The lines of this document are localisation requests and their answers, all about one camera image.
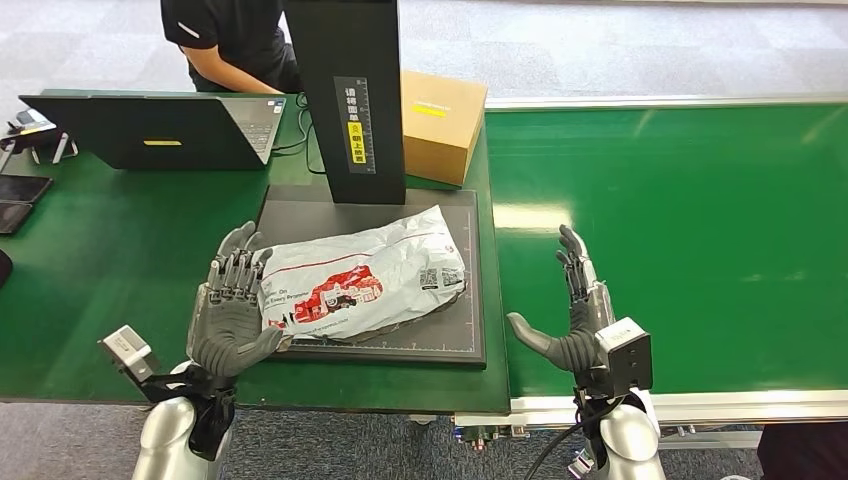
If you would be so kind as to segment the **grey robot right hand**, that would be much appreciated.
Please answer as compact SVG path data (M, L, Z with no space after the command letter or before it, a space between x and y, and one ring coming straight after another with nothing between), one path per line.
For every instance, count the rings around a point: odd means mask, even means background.
M559 227L562 265L568 289L569 331L552 337L533 328L518 312L506 315L513 333L525 346L556 367L578 374L599 365L595 334L615 322L609 292L598 279L582 237L570 226Z

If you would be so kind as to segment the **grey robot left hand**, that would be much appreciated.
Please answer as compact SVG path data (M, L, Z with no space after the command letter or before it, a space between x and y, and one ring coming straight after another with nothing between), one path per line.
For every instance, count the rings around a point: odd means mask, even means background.
M262 286L273 255L254 221L231 230L198 287L187 355L212 375L233 378L291 344L279 327L266 327Z

